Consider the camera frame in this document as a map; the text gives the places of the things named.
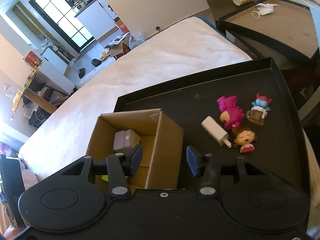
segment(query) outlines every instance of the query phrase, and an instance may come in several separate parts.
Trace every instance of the screw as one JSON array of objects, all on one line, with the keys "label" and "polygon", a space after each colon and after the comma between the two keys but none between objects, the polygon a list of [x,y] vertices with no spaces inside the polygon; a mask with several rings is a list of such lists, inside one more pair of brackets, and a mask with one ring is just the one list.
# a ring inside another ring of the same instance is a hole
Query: screw
[{"label": "screw", "polygon": [[160,193],[160,197],[169,197],[169,194],[166,192]]},{"label": "screw", "polygon": [[115,187],[112,189],[112,193],[116,195],[123,195],[128,192],[128,189],[125,187]]},{"label": "screw", "polygon": [[213,187],[203,187],[200,189],[200,193],[203,195],[213,195],[216,190]]}]

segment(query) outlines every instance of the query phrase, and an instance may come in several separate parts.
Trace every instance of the window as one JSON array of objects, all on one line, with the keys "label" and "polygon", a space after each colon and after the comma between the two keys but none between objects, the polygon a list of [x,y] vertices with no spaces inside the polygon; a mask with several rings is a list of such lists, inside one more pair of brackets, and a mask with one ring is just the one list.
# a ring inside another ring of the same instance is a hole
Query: window
[{"label": "window", "polygon": [[65,0],[30,0],[29,3],[77,52],[94,40]]}]

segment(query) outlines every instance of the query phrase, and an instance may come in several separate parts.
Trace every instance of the pink toy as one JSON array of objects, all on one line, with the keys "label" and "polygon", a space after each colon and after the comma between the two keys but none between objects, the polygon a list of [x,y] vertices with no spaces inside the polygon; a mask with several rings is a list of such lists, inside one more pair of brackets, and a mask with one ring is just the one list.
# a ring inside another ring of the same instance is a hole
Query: pink toy
[{"label": "pink toy", "polygon": [[242,113],[242,109],[236,106],[237,97],[221,97],[217,100],[217,103],[219,104],[219,110],[221,112],[220,121],[225,123],[224,128],[231,129],[232,127],[240,127],[244,113]]}]

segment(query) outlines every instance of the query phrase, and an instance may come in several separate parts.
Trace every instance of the white mask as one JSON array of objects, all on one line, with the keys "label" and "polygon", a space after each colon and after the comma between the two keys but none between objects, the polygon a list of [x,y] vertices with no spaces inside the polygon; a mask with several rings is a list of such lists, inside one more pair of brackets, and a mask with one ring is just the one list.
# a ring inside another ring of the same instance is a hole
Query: white mask
[{"label": "white mask", "polygon": [[255,17],[256,19],[260,19],[260,15],[265,15],[265,14],[269,14],[269,13],[273,13],[273,8],[276,6],[280,6],[277,4],[272,4],[272,3],[259,3],[256,5],[257,8],[255,8],[251,14],[253,17]]}]

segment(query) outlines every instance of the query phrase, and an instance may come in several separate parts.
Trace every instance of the floor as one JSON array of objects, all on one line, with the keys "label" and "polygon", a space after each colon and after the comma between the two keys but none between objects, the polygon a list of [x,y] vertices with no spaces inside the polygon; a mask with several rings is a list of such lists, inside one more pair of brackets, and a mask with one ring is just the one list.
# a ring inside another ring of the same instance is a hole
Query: floor
[{"label": "floor", "polygon": [[85,68],[85,73],[89,73],[94,70],[94,66],[91,64],[91,61],[94,58],[100,59],[100,53],[102,53],[113,39],[117,36],[121,35],[122,31],[118,30],[115,33],[111,34],[108,38],[106,38],[103,42],[98,42],[92,49],[90,49],[85,55],[83,55],[79,60],[75,62],[75,64],[71,67],[71,70],[67,76],[71,82],[75,85],[78,85],[80,82],[80,78],[78,76],[78,70],[80,68]]}]

